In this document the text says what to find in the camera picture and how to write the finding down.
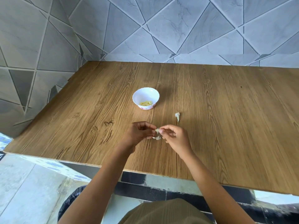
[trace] clothing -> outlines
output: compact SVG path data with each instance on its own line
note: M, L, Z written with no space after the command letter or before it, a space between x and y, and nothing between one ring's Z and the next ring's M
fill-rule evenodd
M182 199L142 203L119 224L212 224L207 216Z

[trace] hand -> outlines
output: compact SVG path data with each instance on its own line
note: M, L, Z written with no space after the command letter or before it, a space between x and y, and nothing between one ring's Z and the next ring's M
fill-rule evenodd
M143 139L151 139L156 132L156 126L146 121L131 123L128 130L123 135L121 143L130 148L131 153L135 151L135 146Z
M163 139L166 139L166 143L169 143L181 159L184 159L186 155L194 154L190 145L188 132L184 128L166 125L159 128L159 133Z

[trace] wooden countertop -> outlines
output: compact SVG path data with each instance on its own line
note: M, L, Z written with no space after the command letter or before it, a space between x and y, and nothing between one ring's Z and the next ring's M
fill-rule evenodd
M132 102L141 87L159 91L154 109ZM299 69L88 62L5 151L100 166L129 123L177 124L176 112L220 183L299 195ZM192 179L163 140L125 169Z

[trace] black trash bag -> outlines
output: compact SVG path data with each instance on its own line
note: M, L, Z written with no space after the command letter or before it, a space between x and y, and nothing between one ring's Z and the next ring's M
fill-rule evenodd
M63 202L59 212L58 221L61 219L62 215L65 213L66 209L74 202L74 200L80 195L80 193L85 189L86 185L82 185L77 188L66 200Z

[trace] person's left hand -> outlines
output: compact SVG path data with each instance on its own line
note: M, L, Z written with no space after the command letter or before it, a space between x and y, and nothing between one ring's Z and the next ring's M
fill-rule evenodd
M131 123L128 130L123 135L121 143L131 150L135 151L135 146L143 139L151 139L155 136L157 129L156 126L146 121Z

